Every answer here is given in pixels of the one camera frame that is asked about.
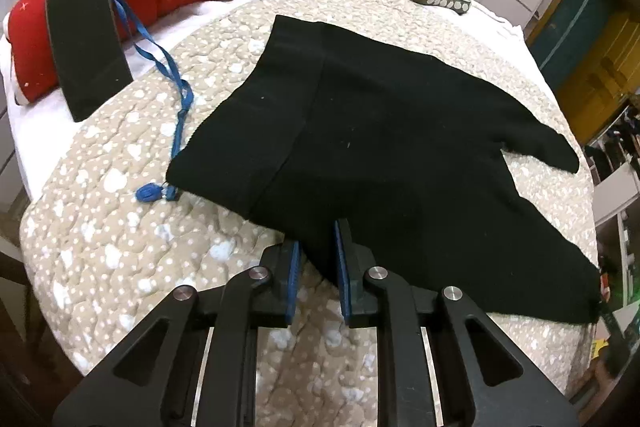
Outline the cluttered white shelf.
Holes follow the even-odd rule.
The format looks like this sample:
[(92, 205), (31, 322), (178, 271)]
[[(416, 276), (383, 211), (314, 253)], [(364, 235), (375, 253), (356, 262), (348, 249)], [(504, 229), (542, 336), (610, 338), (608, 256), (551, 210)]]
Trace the cluttered white shelf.
[(624, 334), (639, 336), (639, 109), (631, 104), (584, 147), (594, 183), (601, 294)]

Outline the black pouch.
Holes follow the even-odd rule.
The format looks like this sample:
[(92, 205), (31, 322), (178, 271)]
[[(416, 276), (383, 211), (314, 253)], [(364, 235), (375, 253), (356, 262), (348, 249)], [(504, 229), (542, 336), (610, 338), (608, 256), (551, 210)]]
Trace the black pouch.
[(73, 121), (132, 83), (111, 0), (46, 0), (56, 78)]

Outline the black pants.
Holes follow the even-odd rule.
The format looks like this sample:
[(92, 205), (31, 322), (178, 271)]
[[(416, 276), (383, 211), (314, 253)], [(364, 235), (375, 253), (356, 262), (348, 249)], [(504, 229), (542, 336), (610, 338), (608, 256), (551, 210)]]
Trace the black pants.
[(562, 134), (438, 58), (279, 15), (239, 88), (166, 176), (297, 239), (338, 275), (334, 225), (409, 284), (454, 285), (485, 311), (597, 321), (598, 269), (526, 198), (504, 156), (576, 173)]

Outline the beige spotted quilt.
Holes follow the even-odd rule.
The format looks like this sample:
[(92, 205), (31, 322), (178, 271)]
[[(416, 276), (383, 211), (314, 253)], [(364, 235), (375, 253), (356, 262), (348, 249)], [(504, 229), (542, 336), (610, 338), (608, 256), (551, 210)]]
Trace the beige spotted quilt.
[[(408, 0), (258, 0), (194, 31), (156, 72), (88, 118), (26, 212), (27, 272), (84, 379), (176, 287), (224, 286), (258, 265), (267, 248), (294, 242), (295, 314), (285, 329), (258, 331), (252, 426), (381, 426), (376, 330), (346, 324), (338, 275), (322, 277), (297, 239), (182, 191), (166, 176), (198, 126), (253, 72), (279, 15), (434, 56), (492, 83), (562, 134), (578, 156), (576, 173), (517, 153), (504, 159), (518, 194), (594, 263), (586, 162), (527, 49), (500, 51), (451, 18), (463, 15)], [(480, 309), (564, 395), (574, 367), (585, 364), (594, 322)]]

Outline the wooden door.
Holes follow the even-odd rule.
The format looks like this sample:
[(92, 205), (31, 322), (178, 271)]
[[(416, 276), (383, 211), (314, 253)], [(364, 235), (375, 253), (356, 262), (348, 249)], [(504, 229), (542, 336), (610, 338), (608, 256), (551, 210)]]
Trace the wooden door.
[(639, 91), (637, 3), (542, 0), (525, 35), (579, 143), (601, 133)]

